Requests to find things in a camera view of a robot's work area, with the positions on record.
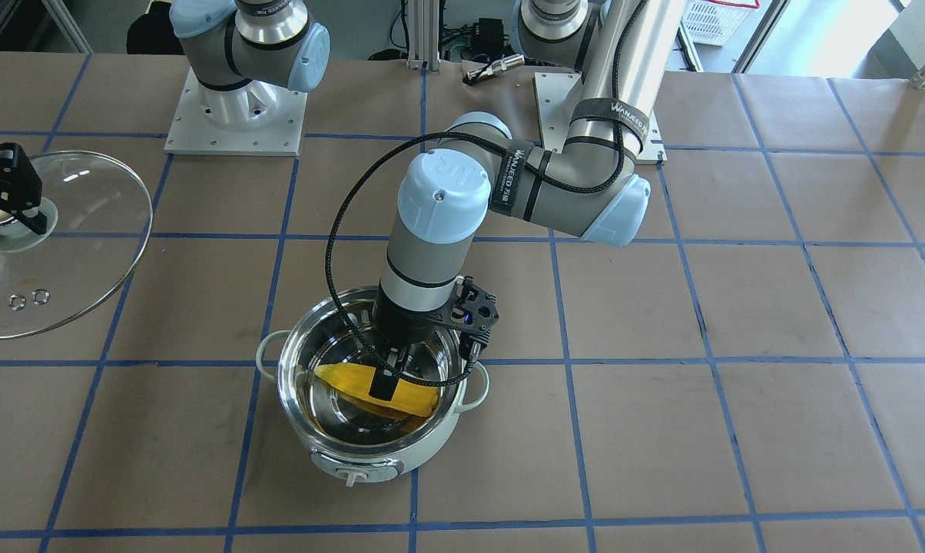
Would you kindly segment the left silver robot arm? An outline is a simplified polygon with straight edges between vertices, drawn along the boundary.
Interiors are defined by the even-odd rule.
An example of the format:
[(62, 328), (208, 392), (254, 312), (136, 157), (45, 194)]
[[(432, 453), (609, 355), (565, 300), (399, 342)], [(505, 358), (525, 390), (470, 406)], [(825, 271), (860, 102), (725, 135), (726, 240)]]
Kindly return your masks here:
[(398, 192), (375, 305), (384, 350), (368, 392), (392, 399), (409, 349), (437, 328), (460, 333), (473, 364), (496, 301), (458, 272), (488, 211), (593, 243), (627, 245), (648, 209), (635, 175), (677, 34), (681, 1), (519, 1), (519, 52), (579, 75), (560, 153), (519, 140), (498, 117), (460, 116), (413, 158)]

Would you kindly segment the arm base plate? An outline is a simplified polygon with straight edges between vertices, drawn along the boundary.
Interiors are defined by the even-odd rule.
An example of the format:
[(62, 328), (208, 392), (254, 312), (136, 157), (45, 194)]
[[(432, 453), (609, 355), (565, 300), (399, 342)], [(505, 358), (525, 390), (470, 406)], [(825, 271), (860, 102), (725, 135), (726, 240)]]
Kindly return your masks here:
[(164, 150), (173, 155), (296, 157), (307, 94), (252, 81), (214, 91), (187, 74)]
[(623, 123), (628, 135), (641, 139), (634, 152), (636, 164), (658, 164), (667, 160), (656, 116), (613, 98), (583, 99), (582, 78), (578, 74), (536, 72), (534, 94), (539, 113), (541, 143), (553, 153), (561, 153), (569, 137), (592, 136), (592, 131), (572, 131), (579, 122)]

